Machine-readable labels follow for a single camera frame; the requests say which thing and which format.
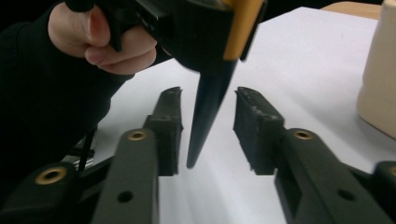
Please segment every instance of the human hand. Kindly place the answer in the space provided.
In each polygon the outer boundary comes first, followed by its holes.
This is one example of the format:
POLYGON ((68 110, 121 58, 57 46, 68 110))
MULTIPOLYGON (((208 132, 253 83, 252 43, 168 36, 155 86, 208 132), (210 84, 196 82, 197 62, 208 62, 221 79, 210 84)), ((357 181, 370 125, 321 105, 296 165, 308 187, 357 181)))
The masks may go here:
POLYGON ((121 36, 122 51, 110 45, 110 30, 101 8, 74 12, 65 3, 56 6, 49 16, 49 39, 70 56, 118 75, 131 75, 149 67, 156 58, 157 42, 142 26, 135 26, 121 36))

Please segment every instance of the beige cylinder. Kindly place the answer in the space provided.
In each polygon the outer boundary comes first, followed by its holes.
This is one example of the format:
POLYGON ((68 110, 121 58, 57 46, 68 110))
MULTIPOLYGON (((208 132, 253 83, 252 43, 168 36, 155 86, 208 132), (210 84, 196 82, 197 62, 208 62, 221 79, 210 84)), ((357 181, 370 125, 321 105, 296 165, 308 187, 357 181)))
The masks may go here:
POLYGON ((363 73, 362 119, 396 138, 396 0, 385 0, 363 73))

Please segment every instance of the black sleeve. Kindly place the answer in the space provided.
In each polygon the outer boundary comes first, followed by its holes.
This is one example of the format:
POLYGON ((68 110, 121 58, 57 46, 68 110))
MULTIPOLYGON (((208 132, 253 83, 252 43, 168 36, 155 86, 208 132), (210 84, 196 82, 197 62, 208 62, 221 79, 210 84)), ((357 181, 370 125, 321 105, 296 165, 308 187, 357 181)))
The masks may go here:
POLYGON ((94 128, 129 77, 67 56, 48 37, 51 9, 0 34, 0 177, 61 160, 94 128))

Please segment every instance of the brass screw hole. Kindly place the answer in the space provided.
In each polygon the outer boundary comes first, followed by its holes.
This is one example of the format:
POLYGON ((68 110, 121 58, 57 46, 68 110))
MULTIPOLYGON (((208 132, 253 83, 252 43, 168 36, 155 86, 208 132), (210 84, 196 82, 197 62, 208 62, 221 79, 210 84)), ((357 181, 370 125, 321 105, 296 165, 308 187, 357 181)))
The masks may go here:
POLYGON ((314 136, 312 136, 312 134, 305 132, 305 131, 295 132, 294 136, 296 136, 297 138, 302 139, 302 140, 310 140, 310 139, 314 138, 314 136))
POLYGON ((390 169, 390 172, 391 172, 394 176, 396 176, 396 166, 392 166, 392 167, 390 167, 389 169, 390 169))
POLYGON ((43 171, 40 175, 35 178, 35 182, 37 185, 49 185, 56 183, 63 179, 67 174, 66 168, 60 167, 51 167, 45 171, 43 171))
POLYGON ((144 132, 134 132, 134 133, 131 133, 131 135, 129 135, 129 140, 132 140, 132 141, 139 141, 139 140, 142 140, 142 139, 145 139, 147 136, 146 136, 146 134, 144 133, 144 132))

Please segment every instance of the white table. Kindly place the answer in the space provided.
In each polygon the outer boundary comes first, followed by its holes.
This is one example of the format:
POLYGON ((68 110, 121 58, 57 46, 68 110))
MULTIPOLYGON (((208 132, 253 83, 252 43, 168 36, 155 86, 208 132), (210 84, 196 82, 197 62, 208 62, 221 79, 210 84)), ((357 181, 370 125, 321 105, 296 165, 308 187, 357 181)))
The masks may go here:
POLYGON ((286 128, 317 133, 337 157, 365 172, 396 160, 396 141, 359 118, 356 99, 376 20, 297 8, 260 25, 201 156, 186 168, 199 75, 175 60, 140 72, 116 93, 99 124, 94 161, 114 154, 122 133, 141 128, 160 93, 179 86, 184 130, 179 174, 160 177, 162 224, 284 224, 273 176, 256 176, 233 132, 238 86, 259 91, 286 128))

